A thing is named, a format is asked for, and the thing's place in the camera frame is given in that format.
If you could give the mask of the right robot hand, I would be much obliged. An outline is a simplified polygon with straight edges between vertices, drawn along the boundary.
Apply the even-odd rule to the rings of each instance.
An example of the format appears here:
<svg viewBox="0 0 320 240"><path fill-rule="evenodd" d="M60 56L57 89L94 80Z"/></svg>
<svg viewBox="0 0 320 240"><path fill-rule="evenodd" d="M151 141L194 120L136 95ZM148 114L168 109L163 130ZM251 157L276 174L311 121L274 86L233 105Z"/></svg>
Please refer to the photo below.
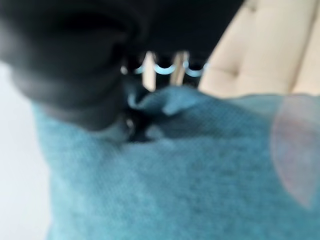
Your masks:
<svg viewBox="0 0 320 240"><path fill-rule="evenodd" d="M0 59L49 142L211 143L198 80L241 0L3 0Z"/></svg>

